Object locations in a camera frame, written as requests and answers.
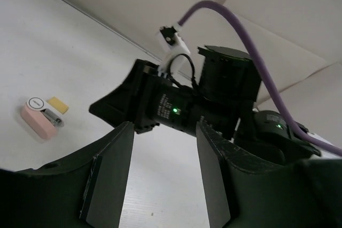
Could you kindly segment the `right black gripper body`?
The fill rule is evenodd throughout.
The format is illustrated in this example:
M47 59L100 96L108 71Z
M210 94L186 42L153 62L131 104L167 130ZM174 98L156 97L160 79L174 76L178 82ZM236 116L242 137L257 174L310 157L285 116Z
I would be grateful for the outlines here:
M197 123L206 122L223 138L232 138L238 119L252 111L260 75L245 52L221 46L198 52L204 69L192 87L158 75L156 64L137 59L115 90L90 105L90 113L113 127L129 121L137 133L165 125L194 136Z

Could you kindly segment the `pink eraser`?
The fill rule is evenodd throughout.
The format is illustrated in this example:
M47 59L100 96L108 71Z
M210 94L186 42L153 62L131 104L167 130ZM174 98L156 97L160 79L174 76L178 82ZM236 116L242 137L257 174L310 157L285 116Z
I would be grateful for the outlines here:
M22 119L44 140L55 137L64 126L63 114L44 99L31 97L21 108Z

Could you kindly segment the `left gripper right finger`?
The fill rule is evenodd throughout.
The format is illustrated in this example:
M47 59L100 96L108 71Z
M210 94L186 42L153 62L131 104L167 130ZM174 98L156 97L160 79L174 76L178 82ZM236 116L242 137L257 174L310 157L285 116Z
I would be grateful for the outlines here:
M276 226L280 166L223 139L206 123L197 123L196 138L210 227Z

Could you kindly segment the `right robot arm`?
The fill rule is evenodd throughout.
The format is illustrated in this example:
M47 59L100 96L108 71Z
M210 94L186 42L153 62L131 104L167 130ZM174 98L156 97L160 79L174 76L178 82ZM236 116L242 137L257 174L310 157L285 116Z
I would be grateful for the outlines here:
M247 53L222 46L198 52L204 66L193 86L179 84L170 74L159 76L156 64L137 59L125 80L91 104L89 112L113 127L132 122L136 133L163 124L195 136L197 123L205 122L224 139L282 166L323 155L300 139L280 113L253 111L261 78Z

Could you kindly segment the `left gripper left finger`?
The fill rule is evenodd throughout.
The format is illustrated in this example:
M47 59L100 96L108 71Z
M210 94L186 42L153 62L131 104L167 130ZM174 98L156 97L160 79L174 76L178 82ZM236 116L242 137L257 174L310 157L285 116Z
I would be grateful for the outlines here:
M118 227L133 150L124 122L99 140L38 169L38 227Z

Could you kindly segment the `small beige eraser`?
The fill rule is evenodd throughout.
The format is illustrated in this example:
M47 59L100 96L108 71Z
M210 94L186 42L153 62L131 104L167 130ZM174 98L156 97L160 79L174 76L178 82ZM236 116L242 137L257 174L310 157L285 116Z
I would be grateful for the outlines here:
M47 103L51 105L54 109L56 109L58 112L60 112L61 114L65 114L69 110L69 106L67 106L57 97L50 98L47 101Z

